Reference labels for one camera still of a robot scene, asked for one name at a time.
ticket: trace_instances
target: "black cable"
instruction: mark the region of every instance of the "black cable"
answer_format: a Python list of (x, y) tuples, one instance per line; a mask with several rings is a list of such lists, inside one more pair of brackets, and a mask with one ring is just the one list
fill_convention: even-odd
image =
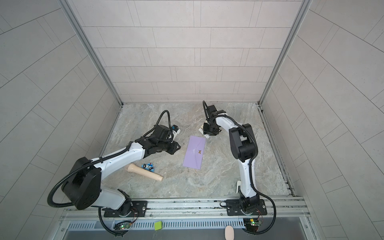
[(109, 233), (115, 235), (115, 237), (116, 237), (116, 236), (123, 236), (124, 234), (126, 234), (126, 233), (128, 232), (128, 230), (127, 230), (127, 231), (124, 231), (124, 232), (115, 232), (115, 231), (112, 231), (111, 229), (109, 229), (109, 227), (107, 227), (107, 225), (105, 225), (105, 223), (104, 223), (104, 221), (103, 221), (103, 219), (102, 219), (102, 217), (101, 217), (101, 207), (99, 207), (99, 220), (100, 220), (100, 223), (101, 223), (101, 225), (103, 226), (103, 228), (104, 228), (107, 232), (109, 232)]
[(251, 136), (251, 134), (246, 130), (245, 127), (243, 127), (242, 125), (240, 125), (239, 123), (237, 123), (233, 118), (231, 118), (230, 116), (228, 115), (216, 115), (214, 117), (211, 118), (211, 120), (209, 121), (209, 124), (212, 123), (212, 121), (215, 119), (215, 118), (218, 118), (218, 117), (225, 117), (225, 118), (229, 118), (230, 120), (232, 120), (232, 122), (238, 126), (241, 130), (243, 130), (245, 132), (245, 134), (248, 136), (248, 138), (251, 140), (251, 142), (253, 143), (254, 147), (255, 147), (255, 154), (251, 157), (251, 159), (249, 160), (249, 163), (248, 163), (248, 166), (249, 166), (249, 178), (250, 178), (250, 181), (251, 181), (251, 187), (252, 189), (258, 193), (259, 195), (265, 197), (266, 199), (268, 199), (269, 201), (271, 201), (272, 203), (272, 206), (273, 206), (273, 218), (272, 218), (272, 222), (271, 224), (264, 230), (260, 231), (260, 232), (250, 232), (250, 231), (247, 231), (245, 229), (243, 229), (243, 231), (245, 231), (246, 233), (251, 233), (251, 234), (254, 234), (254, 235), (258, 235), (258, 234), (263, 234), (265, 232), (267, 232), (268, 230), (271, 229), (271, 227), (274, 225), (275, 221), (276, 221), (276, 205), (274, 203), (274, 201), (267, 195), (259, 192), (255, 185), (253, 184), (253, 177), (252, 177), (252, 162), (253, 160), (256, 158), (257, 154), (258, 154), (258, 148), (257, 148), (257, 144), (256, 144), (256, 141), (255, 139)]

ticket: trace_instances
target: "beige oval object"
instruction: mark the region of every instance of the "beige oval object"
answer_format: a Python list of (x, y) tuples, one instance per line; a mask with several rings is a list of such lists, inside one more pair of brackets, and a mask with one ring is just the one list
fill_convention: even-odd
[(234, 240), (235, 239), (235, 232), (233, 230), (232, 226), (226, 226), (225, 227), (225, 240)]

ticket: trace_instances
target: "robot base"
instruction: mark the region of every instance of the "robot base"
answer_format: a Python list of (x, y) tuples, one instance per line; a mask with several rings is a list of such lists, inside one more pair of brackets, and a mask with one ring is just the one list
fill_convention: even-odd
[(259, 212), (257, 210), (260, 211), (261, 215), (267, 215), (266, 208), (263, 207), (263, 206), (265, 206), (265, 203), (264, 203), (263, 199), (260, 199), (259, 204), (255, 206), (255, 211), (253, 213), (251, 213), (251, 214), (245, 214), (241, 210), (240, 200), (239, 199), (227, 199), (225, 202), (226, 202), (226, 204), (228, 206), (227, 207), (227, 214), (228, 214), (228, 216), (259, 215)]

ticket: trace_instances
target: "tile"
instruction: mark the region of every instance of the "tile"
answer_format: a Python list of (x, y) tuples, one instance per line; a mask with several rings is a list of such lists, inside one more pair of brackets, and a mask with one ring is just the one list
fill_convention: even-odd
[(176, 67), (178, 82), (215, 82), (217, 67)]
[(36, 113), (39, 117), (44, 119), (46, 122), (51, 124), (53, 127), (56, 127), (59, 124), (59, 121), (53, 117), (51, 114), (49, 114), (47, 111), (45, 111), (40, 105), (36, 105), (32, 111)]
[(99, 30), (95, 26), (83, 27), (86, 37), (94, 48), (106, 48), (103, 38)]
[(264, 31), (265, 28), (212, 28), (210, 47), (258, 48)]
[(31, 215), (53, 218), (56, 212), (57, 212), (57, 208), (36, 204)]
[(0, 143), (2, 167), (0, 195), (5, 196), (35, 154), (53, 132), (54, 127), (29, 112)]
[(288, 56), (311, 83), (327, 65), (327, 62), (299, 37), (295, 38)]
[(80, 42), (80, 39), (77, 35), (71, 37), (70, 40), (76, 48), (77, 52), (80, 54), (81, 58), (85, 58), (86, 56), (88, 56), (87, 51), (85, 50), (83, 44)]
[(384, 2), (326, 1), (320, 16), (364, 39), (383, 16)]
[(222, 82), (256, 82), (261, 67), (223, 67)]
[(92, 141), (95, 138), (96, 133), (99, 131), (106, 115), (107, 113), (103, 110), (100, 104), (97, 104), (81, 129), (78, 138), (83, 140), (87, 145), (91, 146)]
[(102, 148), (102, 145), (98, 141), (93, 140), (91, 147), (89, 148), (85, 157), (88, 159), (93, 159), (95, 157), (99, 157), (101, 154), (100, 153), (101, 148)]
[(193, 48), (149, 48), (152, 66), (194, 66)]
[(283, 108), (289, 123), (292, 125), (303, 112), (295, 97), (283, 82), (276, 93), (276, 97)]
[(88, 82), (92, 82), (93, 79), (99, 73), (89, 56), (87, 56), (85, 59), (83, 59), (78, 64), (78, 67), (80, 68), (80, 70), (84, 74), (84, 76), (87, 78)]
[(307, 78), (304, 76), (304, 74), (302, 74), (299, 78), (299, 80), (296, 82), (295, 86), (293, 87), (293, 89), (291, 90), (291, 93), (293, 95), (295, 95), (297, 93), (297, 90), (299, 89), (299, 87), (303, 84), (303, 82), (306, 80)]
[(326, 237), (346, 237), (341, 225), (322, 227)]
[(53, 32), (52, 28), (48, 25), (48, 23), (45, 21), (44, 17), (39, 17), (36, 19), (37, 22), (40, 24), (40, 26), (44, 29), (45, 33), (49, 36), (49, 38), (52, 40), (52, 42), (59, 46), (61, 44), (60, 40), (56, 36), (56, 34)]
[(256, 26), (257, 20), (259, 18), (261, 6), (262, 6), (262, 2), (255, 2), (255, 4), (253, 5), (252, 16), (251, 16), (251, 20), (249, 21), (248, 27), (255, 27)]
[(72, 70), (45, 95), (39, 105), (61, 121), (85, 88), (79, 76)]
[(295, 98), (320, 138), (341, 124), (340, 119), (308, 80), (304, 80)]
[(12, 29), (12, 27), (6, 22), (6, 20), (0, 16), (0, 29), (3, 32), (9, 31)]
[[(343, 187), (329, 192), (327, 197), (349, 239), (380, 239), (378, 232), (361, 207), (361, 201), (359, 202), (350, 187)], [(351, 218), (356, 215), (361, 220), (361, 228), (356, 228), (350, 222)]]
[(241, 48), (202, 48), (201, 66), (239, 66)]
[(339, 225), (338, 218), (325, 195), (309, 161), (297, 167), (301, 182), (321, 226)]
[(116, 83), (121, 94), (154, 94), (152, 83)]
[(210, 46), (210, 28), (153, 28), (153, 34), (158, 48), (209, 48)]
[(280, 67), (279, 74), (291, 91), (301, 77), (300, 69), (296, 67), (288, 56), (284, 59), (284, 62)]
[(252, 48), (249, 49), (246, 66), (273, 67), (280, 54), (279, 48)]
[(332, 25), (333, 23), (325, 18), (312, 11), (308, 11), (297, 35), (311, 48), (317, 50), (330, 31)]
[(293, 161), (293, 164), (295, 165), (295, 167), (298, 167), (300, 164), (302, 164), (303, 162), (305, 162), (307, 160), (308, 160), (307, 155), (305, 155), (305, 153), (303, 153), (300, 155), (300, 157), (296, 158)]
[(379, 169), (384, 172), (384, 132), (377, 134), (371, 139), (365, 141), (361, 144), (361, 146), (365, 149), (365, 151), (369, 154), (372, 160), (376, 163)]
[(209, 102), (242, 102), (244, 94), (207, 94)]
[(345, 181), (345, 178), (343, 176), (339, 176), (337, 178), (329, 180), (328, 182), (323, 183), (321, 186), (323, 187), (324, 192), (327, 193), (348, 186), (348, 183), (347, 181)]
[(128, 7), (129, 7), (129, 12), (131, 13), (132, 21), (134, 26), (141, 26), (140, 24), (140, 19), (137, 14), (136, 10), (136, 4), (135, 1), (127, 1)]
[(11, 80), (56, 46), (34, 20), (0, 36), (0, 73)]
[(243, 102), (258, 102), (261, 96), (261, 94), (244, 94)]
[(84, 26), (133, 26), (126, 1), (73, 0)]
[(80, 61), (81, 56), (76, 48), (71, 41), (66, 41), (32, 64), (24, 73), (48, 93)]
[[(16, 238), (20, 231), (20, 226), (23, 226), (27, 221), (52, 177), (52, 173), (36, 166), (28, 165), (0, 203), (0, 209), (4, 217), (1, 221), (0, 231), (4, 239)], [(14, 218), (13, 221), (6, 220), (12, 218), (15, 214), (18, 217)]]
[(265, 83), (246, 83), (241, 82), (237, 93), (262, 94), (265, 89)]
[(316, 82), (316, 90), (359, 142), (384, 130), (384, 114), (331, 65)]
[(372, 28), (369, 34), (364, 38), (369, 44), (373, 44), (384, 32), (384, 18), (381, 17), (380, 21)]
[(74, 141), (79, 147), (81, 147), (84, 151), (88, 151), (89, 145), (86, 144), (83, 140), (81, 140), (79, 137), (76, 138)]
[(379, 203), (384, 197), (384, 189), (377, 186), (384, 181), (384, 175), (380, 169), (350, 132), (332, 142), (327, 149), (370, 220), (382, 221), (384, 209)]
[(266, 28), (261, 48), (282, 48), (291, 28)]
[(59, 168), (59, 166), (57, 166), (56, 164), (53, 164), (37, 155), (32, 159), (31, 164), (53, 174), (55, 174), (55, 172)]
[(230, 82), (201, 82), (200, 93), (202, 94), (232, 94), (235, 83)]
[(376, 230), (379, 232), (380, 236), (384, 236), (384, 221), (373, 222)]
[(295, 133), (321, 184), (341, 175), (340, 170), (308, 119), (305, 119), (295, 129)]
[(348, 128), (344, 125), (344, 123), (341, 123), (339, 126), (337, 126), (335, 129), (333, 129), (330, 133), (328, 133), (321, 140), (323, 141), (325, 146), (328, 146), (331, 142), (335, 141), (338, 137), (340, 137), (341, 135), (343, 135), (347, 131), (348, 131)]
[(368, 99), (384, 89), (384, 69), (377, 63), (384, 61), (384, 53), (339, 29), (322, 56)]
[(201, 26), (201, 1), (193, 2), (194, 27)]
[(75, 107), (71, 107), (37, 155), (60, 165), (86, 120)]
[(109, 109), (107, 116), (105, 116), (99, 128), (99, 131), (96, 133), (96, 136), (95, 136), (96, 141), (104, 143), (107, 140), (109, 131), (111, 130), (111, 126), (116, 118), (117, 113), (118, 113), (117, 109), (113, 107)]
[(106, 66), (146, 66), (141, 48), (98, 48), (98, 50)]
[(263, 2), (256, 27), (290, 28), (300, 2)]
[(245, 63), (248, 58), (248, 53), (249, 53), (249, 48), (243, 48), (243, 53), (241, 55), (241, 60), (240, 60), (240, 67), (245, 67)]
[(195, 48), (195, 66), (200, 66), (200, 49)]
[(202, 1), (201, 26), (248, 27), (254, 5), (250, 1)]
[(141, 26), (194, 26), (192, 1), (136, 1)]
[(299, 180), (300, 179), (299, 174), (297, 173), (297, 170), (295, 168), (295, 165), (293, 164), (291, 155), (288, 151), (288, 148), (279, 130), (275, 132), (275, 139), (277, 143), (277, 148), (280, 152), (280, 155), (286, 167), (285, 174), (289, 177), (289, 179), (291, 179), (291, 182), (295, 182)]
[(194, 94), (194, 82), (157, 83), (160, 94)]
[(300, 145), (299, 140), (294, 133), (291, 124), (289, 123), (285, 113), (282, 113), (279, 119), (276, 120), (277, 126), (279, 127), (281, 136), (284, 139), (285, 145), (288, 148), (289, 154), (292, 159), (298, 158), (304, 153), (303, 148)]
[(43, 96), (42, 90), (23, 73), (0, 88), (0, 112), (4, 113), (0, 115), (0, 139), (13, 129)]
[(116, 100), (115, 96), (113, 95), (113, 93), (111, 92), (110, 89), (108, 89), (104, 95), (101, 97), (101, 100), (103, 101), (103, 103), (105, 104), (105, 106), (110, 109), (113, 102)]
[(52, 218), (49, 218), (49, 217), (40, 217), (40, 216), (34, 216), (34, 215), (29, 216), (25, 225), (21, 229), (19, 235), (17, 235), (16, 240), (42, 239), (51, 221), (52, 221)]
[(206, 94), (167, 94), (168, 102), (201, 102), (207, 100)]
[(105, 71), (113, 83), (132, 82), (125, 67), (105, 67)]
[(168, 102), (166, 94), (130, 94), (134, 103), (164, 103)]
[(10, 1), (2, 2), (0, 15), (15, 28), (59, 8), (57, 2), (50, 0)]
[[(62, 162), (62, 164), (59, 166), (57, 169), (55, 175), (53, 176), (52, 180), (49, 181), (48, 186), (46, 187), (43, 195), (40, 197), (40, 200), (38, 201), (38, 204), (48, 206), (47, 203), (47, 197), (51, 189), (53, 188), (54, 185), (56, 185), (63, 177), (65, 177), (72, 169), (73, 164), (81, 157), (84, 157), (85, 154), (87, 153), (81, 147), (79, 147), (76, 144), (72, 144), (71, 148), (69, 151), (67, 150), (66, 156)], [(62, 202), (65, 194), (63, 191), (56, 191), (56, 193), (53, 196), (53, 201), (54, 202)]]
[(107, 48), (156, 47), (152, 28), (98, 27), (98, 30)]
[(302, 121), (304, 121), (304, 119), (306, 119), (306, 118), (307, 118), (307, 116), (305, 115), (304, 112), (302, 112), (300, 114), (300, 116), (292, 123), (291, 126), (292, 126), (293, 130), (295, 130), (300, 125), (300, 123), (302, 123)]
[(88, 113), (92, 113), (96, 104), (100, 101), (101, 97), (107, 90), (107, 85), (104, 80), (98, 75), (88, 85), (84, 92), (80, 95), (77, 101), (87, 110)]
[(89, 112), (87, 110), (85, 110), (85, 108), (78, 102), (76, 101), (73, 106), (79, 110), (79, 112), (81, 112), (81, 114), (85, 117), (85, 118), (89, 118)]
[(222, 77), (223, 77), (223, 67), (217, 67), (216, 81), (221, 82)]
[(320, 44), (319, 48), (316, 50), (318, 54), (323, 54), (325, 48), (328, 46), (330, 41), (332, 40), (333, 36), (336, 34), (336, 32), (339, 30), (339, 26), (336, 24), (333, 24), (327, 35), (325, 36), (324, 40)]
[(75, 35), (71, 24), (61, 9), (44, 15), (44, 19), (51, 27), (55, 35), (58, 37), (60, 42), (63, 43)]
[(131, 67), (136, 82), (172, 82), (169, 67)]

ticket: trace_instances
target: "purple envelope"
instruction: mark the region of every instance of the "purple envelope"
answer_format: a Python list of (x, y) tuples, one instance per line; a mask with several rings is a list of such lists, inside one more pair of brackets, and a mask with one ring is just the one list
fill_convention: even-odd
[(204, 147), (205, 137), (191, 136), (189, 138), (183, 166), (200, 169), (201, 161), (203, 160)]

